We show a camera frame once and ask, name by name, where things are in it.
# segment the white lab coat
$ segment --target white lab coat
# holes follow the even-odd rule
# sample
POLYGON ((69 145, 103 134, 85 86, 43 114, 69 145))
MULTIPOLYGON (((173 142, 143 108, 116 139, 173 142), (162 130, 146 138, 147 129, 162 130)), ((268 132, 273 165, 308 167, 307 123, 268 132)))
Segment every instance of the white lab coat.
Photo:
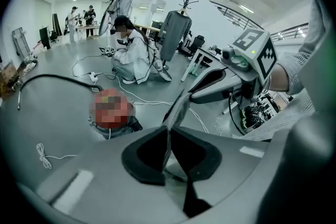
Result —
POLYGON ((126 48, 119 45, 118 47, 122 49, 114 53, 114 60, 119 61, 121 65, 132 63, 135 79, 140 84, 147 80, 151 72, 148 49, 142 35, 137 30, 134 29, 129 38, 134 38, 133 42, 126 48))

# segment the sneaker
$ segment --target sneaker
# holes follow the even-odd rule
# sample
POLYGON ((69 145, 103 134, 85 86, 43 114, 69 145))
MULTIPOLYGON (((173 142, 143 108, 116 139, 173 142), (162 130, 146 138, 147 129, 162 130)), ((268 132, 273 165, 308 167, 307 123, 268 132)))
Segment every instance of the sneaker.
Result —
POLYGON ((132 80, 122 79, 122 82, 123 82, 124 84, 132 84, 132 83, 135 83, 135 82, 136 82, 136 79, 132 79, 132 80))
POLYGON ((159 75, 165 81, 172 81, 172 77, 169 75, 169 73, 165 69, 162 69, 161 71, 159 71, 159 75))

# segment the ceiling light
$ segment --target ceiling light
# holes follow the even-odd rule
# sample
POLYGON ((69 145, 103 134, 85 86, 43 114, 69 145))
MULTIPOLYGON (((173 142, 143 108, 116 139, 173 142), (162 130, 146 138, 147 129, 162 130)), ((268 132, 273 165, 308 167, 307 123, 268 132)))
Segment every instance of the ceiling light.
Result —
POLYGON ((249 8, 243 6, 243 5, 239 5, 239 7, 242 8, 242 9, 244 9, 244 10, 247 10, 248 12, 254 13, 253 10, 251 10, 251 9, 249 9, 249 8))

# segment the striped sleeve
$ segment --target striped sleeve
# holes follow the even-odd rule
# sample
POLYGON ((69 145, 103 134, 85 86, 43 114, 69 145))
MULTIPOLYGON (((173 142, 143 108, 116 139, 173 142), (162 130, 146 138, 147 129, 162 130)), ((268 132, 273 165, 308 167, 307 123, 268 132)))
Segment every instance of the striped sleeve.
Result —
POLYGON ((319 6, 318 0, 312 0, 309 31, 299 52, 297 54, 286 56, 278 62, 278 64, 285 69, 288 76, 289 89, 287 94, 293 95, 302 91, 303 84, 298 78, 299 70, 315 50, 325 32, 321 7, 319 6))

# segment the coat rack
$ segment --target coat rack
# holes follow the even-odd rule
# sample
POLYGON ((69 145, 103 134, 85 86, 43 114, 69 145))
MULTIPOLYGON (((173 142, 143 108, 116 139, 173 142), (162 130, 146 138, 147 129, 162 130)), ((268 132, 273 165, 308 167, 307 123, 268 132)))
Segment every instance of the coat rack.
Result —
POLYGON ((198 1, 192 1, 192 2, 189 2, 190 0, 183 0, 183 5, 179 4, 180 6, 182 6, 183 8, 182 9, 191 9, 188 7, 188 5, 190 5, 191 3, 196 3, 198 1))

